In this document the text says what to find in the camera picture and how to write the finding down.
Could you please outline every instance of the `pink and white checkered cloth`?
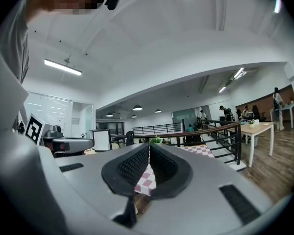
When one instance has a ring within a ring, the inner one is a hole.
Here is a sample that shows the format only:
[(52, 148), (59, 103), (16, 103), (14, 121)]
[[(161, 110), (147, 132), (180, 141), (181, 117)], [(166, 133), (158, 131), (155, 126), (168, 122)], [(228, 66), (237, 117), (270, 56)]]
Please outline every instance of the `pink and white checkered cloth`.
[[(210, 158), (214, 158), (214, 155), (210, 151), (210, 149), (206, 145), (196, 145), (196, 146), (186, 146), (180, 147), (186, 151), (194, 152), (196, 154), (201, 154), (203, 156), (208, 156)], [(153, 174), (153, 170), (151, 169), (150, 164), (148, 164), (144, 174), (138, 181), (135, 191), (141, 194), (149, 195), (151, 190), (156, 188), (156, 179)]]

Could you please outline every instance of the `long dark hair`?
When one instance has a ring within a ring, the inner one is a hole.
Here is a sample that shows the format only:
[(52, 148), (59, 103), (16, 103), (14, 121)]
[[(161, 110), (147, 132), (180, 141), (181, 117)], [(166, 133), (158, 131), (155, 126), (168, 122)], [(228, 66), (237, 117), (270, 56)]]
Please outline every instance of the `long dark hair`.
[(278, 87), (275, 87), (275, 88), (274, 88), (274, 97), (275, 97), (275, 95), (276, 95), (277, 93), (279, 93), (279, 90), (278, 90)]

